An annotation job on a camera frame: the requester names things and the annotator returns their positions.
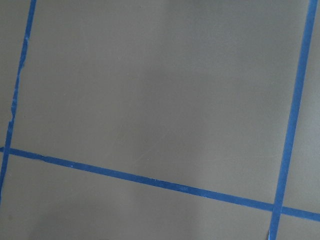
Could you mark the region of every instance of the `blue tape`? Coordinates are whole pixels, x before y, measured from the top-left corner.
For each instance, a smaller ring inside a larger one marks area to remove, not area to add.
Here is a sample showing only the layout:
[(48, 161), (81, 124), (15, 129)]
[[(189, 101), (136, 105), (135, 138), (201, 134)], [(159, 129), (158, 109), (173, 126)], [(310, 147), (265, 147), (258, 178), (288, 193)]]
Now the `blue tape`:
[(252, 199), (239, 197), (239, 196), (233, 196), (233, 195), (215, 192), (215, 191), (209, 191), (209, 190), (200, 189), (200, 188), (196, 188), (196, 187), (192, 187), (192, 186), (187, 186), (187, 185), (177, 184), (177, 183), (173, 183), (173, 182), (158, 180), (158, 179), (149, 178), (149, 177), (145, 177), (145, 176), (134, 175), (134, 174), (126, 173), (126, 172), (122, 172), (122, 171), (111, 170), (108, 168), (103, 168), (103, 167), (88, 165), (88, 164), (84, 164), (84, 163), (64, 160), (64, 159), (60, 159), (60, 158), (56, 158), (56, 157), (42, 156), (40, 154), (27, 152), (27, 151), (23, 151), (23, 150), (19, 150), (19, 149), (11, 148), (10, 154), (16, 155), (19, 157), (25, 157), (28, 159), (41, 160), (46, 163), (64, 166), (64, 167), (68, 167), (68, 168), (72, 168), (72, 169), (78, 169), (78, 170), (82, 170), (82, 171), (86, 171), (86, 172), (90, 172), (90, 173), (105, 175), (108, 177), (123, 179), (123, 180), (131, 181), (131, 182), (135, 182), (135, 183), (150, 185), (150, 186), (154, 186), (154, 187), (158, 187), (158, 188), (163, 188), (163, 189), (182, 192), (182, 193), (186, 193), (186, 194), (196, 195), (196, 196), (200, 196), (200, 197), (204, 197), (204, 198), (219, 200), (219, 201), (223, 201), (223, 202), (227, 202), (227, 203), (242, 205), (242, 206), (246, 206), (246, 207), (269, 211), (269, 212), (271, 212), (273, 209), (273, 204), (267, 203), (267, 202), (252, 200)]
[(279, 228), (280, 215), (282, 212), (290, 160), (292, 155), (292, 149), (294, 145), (296, 127), (298, 122), (300, 102), (304, 87), (304, 80), (307, 69), (309, 48), (311, 43), (312, 31), (315, 22), (316, 9), (318, 0), (310, 0), (307, 16), (305, 20), (304, 32), (302, 37), (301, 49), (299, 62), (296, 72), (295, 85), (291, 103), (291, 110), (286, 130), (286, 136), (283, 147), (283, 154), (280, 166), (280, 173), (278, 177), (277, 188), (274, 198), (274, 207), (272, 211), (270, 229), (269, 229), (269, 240), (276, 240), (277, 232)]
[(15, 86), (14, 86), (14, 93), (13, 93), (12, 105), (11, 105), (12, 118), (8, 124), (7, 132), (6, 132), (5, 145), (4, 145), (3, 157), (2, 157), (2, 166), (1, 166), (1, 172), (0, 172), (0, 204), (1, 204), (1, 199), (2, 199), (1, 192), (2, 192), (2, 187), (4, 184), (5, 175), (6, 175), (6, 171), (7, 171), (9, 151), (10, 151), (10, 147), (11, 147), (11, 139), (12, 139), (12, 134), (14, 131), (14, 124), (15, 124), (15, 118), (16, 118), (19, 83), (20, 83), (20, 73), (21, 73), (22, 68), (24, 67), (26, 56), (27, 56), (28, 43), (29, 43), (29, 38), (30, 38), (32, 22), (34, 19), (36, 2), (37, 2), (37, 0), (31, 0), (31, 2), (30, 2), (28, 19), (26, 22), (22, 50), (21, 50), (21, 55), (20, 55), (19, 67), (18, 67), (18, 72), (16, 75), (16, 81), (15, 81)]
[[(3, 151), (4, 151), (4, 148), (0, 147), (0, 152), (3, 152)], [(251, 199), (247, 199), (247, 198), (242, 198), (242, 197), (228, 195), (228, 194), (214, 192), (214, 191), (208, 191), (208, 190), (190, 187), (190, 186), (181, 185), (181, 184), (176, 184), (176, 183), (172, 183), (172, 182), (156, 180), (153, 178), (133, 175), (133, 174), (129, 174), (129, 173), (121, 172), (121, 171), (115, 171), (115, 170), (110, 170), (107, 168), (87, 165), (84, 163), (67, 161), (67, 160), (63, 160), (60, 158), (56, 158), (56, 157), (42, 156), (40, 154), (36, 154), (36, 153), (28, 152), (28, 151), (23, 151), (23, 150), (19, 150), (19, 149), (11, 148), (10, 154), (15, 155), (15, 156), (19, 156), (19, 157), (23, 157), (23, 158), (28, 158), (28, 159), (42, 160), (46, 163), (55, 164), (55, 165), (59, 165), (59, 166), (67, 167), (67, 168), (78, 169), (81, 171), (87, 171), (87, 172), (91, 172), (91, 173), (95, 173), (95, 174), (101, 174), (101, 175), (114, 177), (114, 178), (118, 178), (118, 179), (123, 179), (123, 180), (128, 180), (128, 181), (132, 181), (132, 182), (136, 182), (136, 183), (151, 185), (151, 186), (160, 187), (160, 188), (178, 191), (178, 192), (183, 192), (186, 194), (192, 194), (192, 195), (196, 195), (196, 196), (200, 196), (200, 197), (206, 197), (206, 198), (210, 198), (210, 199), (214, 199), (214, 200), (219, 200), (222, 202), (244, 205), (247, 207), (265, 210), (265, 211), (269, 211), (269, 212), (272, 212), (273, 207), (274, 207), (274, 205), (271, 203), (251, 200)], [(192, 191), (188, 192), (189, 189), (195, 190), (195, 192), (198, 194), (193, 194)], [(297, 218), (320, 222), (320, 213), (316, 213), (316, 212), (304, 211), (304, 210), (284, 206), (282, 208), (281, 213), (285, 214), (285, 215), (297, 217)]]

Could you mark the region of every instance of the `gray floor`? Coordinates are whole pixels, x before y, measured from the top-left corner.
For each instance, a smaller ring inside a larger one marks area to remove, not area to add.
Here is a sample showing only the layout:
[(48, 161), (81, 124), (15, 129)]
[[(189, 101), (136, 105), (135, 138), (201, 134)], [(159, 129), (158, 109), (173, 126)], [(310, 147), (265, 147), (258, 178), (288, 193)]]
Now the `gray floor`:
[[(1, 147), (29, 3), (0, 4)], [(307, 7), (39, 1), (11, 147), (273, 203)], [(284, 199), (318, 213), (319, 37), (317, 17)], [(0, 239), (265, 240), (271, 217), (12, 155), (2, 196)], [(277, 239), (319, 226), (281, 216)]]

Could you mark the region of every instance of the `blue line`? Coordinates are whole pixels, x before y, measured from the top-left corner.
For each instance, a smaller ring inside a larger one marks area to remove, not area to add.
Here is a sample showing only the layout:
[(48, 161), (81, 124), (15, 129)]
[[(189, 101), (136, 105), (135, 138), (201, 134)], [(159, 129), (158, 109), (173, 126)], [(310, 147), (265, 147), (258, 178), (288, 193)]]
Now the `blue line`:
[(292, 149), (294, 145), (296, 127), (298, 122), (300, 102), (304, 87), (304, 80), (307, 69), (309, 48), (311, 43), (312, 31), (315, 22), (315, 15), (317, 9), (318, 0), (310, 0), (307, 16), (305, 20), (304, 32), (302, 37), (300, 57), (296, 72), (295, 85), (291, 103), (291, 110), (286, 130), (286, 136), (283, 147), (283, 154), (281, 160), (280, 173), (278, 177), (278, 183), (274, 198), (274, 207), (272, 211), (270, 229), (269, 229), (269, 240), (276, 240), (277, 232), (279, 228), (280, 215), (283, 207), (290, 159), (292, 155)]
[[(4, 151), (4, 148), (0, 147), (0, 152), (3, 152), (3, 151)], [(101, 174), (101, 175), (114, 177), (114, 178), (118, 178), (118, 179), (123, 179), (123, 180), (128, 180), (128, 181), (132, 181), (132, 182), (136, 182), (136, 183), (143, 183), (146, 185), (151, 185), (151, 186), (160, 187), (160, 188), (164, 188), (164, 189), (168, 189), (168, 190), (174, 190), (174, 191), (183, 192), (183, 193), (187, 193), (187, 194), (197, 195), (200, 197), (207, 197), (203, 194), (193, 194), (192, 192), (188, 192), (188, 191), (175, 190), (172, 188), (167, 188), (165, 186), (158, 186), (158, 185), (154, 185), (154, 184), (148, 184), (147, 182), (135, 181), (132, 179), (125, 178), (125, 176), (130, 176), (131, 178), (137, 178), (137, 179), (141, 178), (141, 179), (146, 179), (147, 181), (152, 180), (152, 178), (148, 178), (148, 177), (133, 175), (133, 174), (124, 173), (124, 172), (120, 172), (120, 171), (114, 171), (114, 170), (110, 170), (110, 169), (106, 169), (106, 168), (102, 168), (102, 167), (91, 166), (91, 165), (77, 163), (77, 162), (73, 162), (73, 161), (67, 161), (67, 160), (63, 160), (60, 158), (56, 158), (56, 157), (42, 156), (42, 155), (39, 155), (36, 153), (23, 151), (23, 150), (19, 150), (19, 149), (14, 149), (14, 148), (11, 148), (10, 154), (15, 155), (15, 156), (19, 156), (19, 157), (23, 157), (23, 158), (33, 159), (33, 160), (42, 160), (46, 163), (55, 164), (55, 165), (59, 165), (59, 166), (67, 167), (67, 168), (78, 169), (81, 171), (87, 171), (87, 172), (91, 172), (91, 173), (95, 173), (95, 174)], [(238, 197), (238, 196), (227, 195), (224, 193), (212, 192), (212, 191), (208, 191), (208, 190), (204, 190), (204, 189), (194, 188), (194, 187), (171, 183), (171, 182), (166, 182), (166, 181), (160, 181), (160, 180), (156, 180), (156, 181), (164, 183), (163, 185), (165, 185), (166, 183), (171, 184), (171, 186), (175, 185), (176, 188), (179, 188), (179, 186), (180, 186), (180, 188), (183, 187), (184, 189), (189, 189), (189, 188), (197, 189), (198, 193), (200, 193), (201, 191), (204, 191), (205, 193), (207, 193), (207, 192), (211, 193), (213, 196), (216, 194), (217, 194), (217, 196), (227, 196), (226, 197), (227, 199), (238, 200), (236, 203), (238, 205), (243, 205), (242, 201), (248, 200), (247, 203), (254, 203), (257, 206), (262, 206), (262, 207), (254, 207), (251, 204), (244, 204), (244, 206), (257, 208), (257, 209), (265, 210), (265, 211), (269, 211), (269, 212), (272, 212), (273, 206), (274, 206), (273, 204), (262, 202), (262, 201), (246, 199), (246, 198), (242, 198), (242, 197)], [(220, 198), (220, 199), (218, 199), (216, 197), (209, 197), (209, 198), (214, 199), (214, 200), (220, 200), (223, 202), (228, 202), (228, 203), (235, 203), (234, 201), (226, 201), (225, 199), (222, 199), (222, 198)], [(281, 213), (285, 214), (285, 215), (297, 217), (297, 218), (308, 219), (308, 220), (320, 222), (320, 213), (316, 213), (316, 212), (304, 211), (304, 210), (284, 206), (282, 208)]]
[(215, 199), (215, 200), (219, 200), (227, 203), (242, 205), (250, 208), (269, 211), (269, 212), (271, 212), (273, 209), (273, 204), (267, 203), (267, 202), (252, 200), (252, 199), (239, 197), (239, 196), (233, 196), (233, 195), (215, 192), (215, 191), (209, 191), (201, 188), (158, 180), (158, 179), (149, 178), (145, 176), (134, 175), (131, 173), (111, 170), (108, 168), (103, 168), (98, 166), (92, 166), (84, 163), (68, 161), (68, 160), (64, 160), (56, 157), (42, 156), (36, 153), (27, 152), (19, 149), (11, 148), (10, 154), (16, 155), (19, 157), (25, 157), (28, 159), (42, 160), (46, 163), (64, 166), (67, 168), (78, 169), (78, 170), (87, 171), (90, 173), (105, 175), (108, 177), (123, 179), (131, 182), (135, 182), (135, 183), (150, 185), (158, 188), (173, 190), (173, 191), (196, 195), (204, 198)]
[(22, 50), (21, 50), (21, 55), (20, 55), (19, 67), (18, 67), (15, 86), (14, 86), (14, 93), (13, 93), (12, 105), (11, 105), (12, 118), (8, 124), (7, 132), (6, 132), (5, 145), (4, 145), (3, 156), (2, 156), (2, 166), (1, 166), (1, 172), (0, 172), (0, 204), (1, 204), (1, 199), (2, 199), (1, 192), (2, 192), (2, 187), (4, 184), (5, 175), (6, 175), (7, 166), (8, 166), (9, 151), (10, 151), (10, 147), (11, 147), (11, 139), (12, 139), (12, 134), (14, 131), (14, 124), (15, 124), (15, 118), (16, 118), (17, 105), (18, 105), (20, 73), (21, 73), (22, 68), (24, 67), (26, 56), (27, 56), (28, 43), (29, 43), (29, 38), (30, 38), (32, 22), (34, 19), (36, 2), (37, 2), (37, 0), (31, 0), (31, 2), (30, 2), (28, 19), (26, 22)]

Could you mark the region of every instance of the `floor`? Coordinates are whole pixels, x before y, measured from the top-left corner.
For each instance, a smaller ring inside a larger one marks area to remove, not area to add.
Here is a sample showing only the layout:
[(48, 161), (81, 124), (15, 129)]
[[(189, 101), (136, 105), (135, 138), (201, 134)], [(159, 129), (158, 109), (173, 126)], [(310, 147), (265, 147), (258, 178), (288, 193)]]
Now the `floor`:
[(316, 8), (1, 1), (0, 239), (318, 240)]

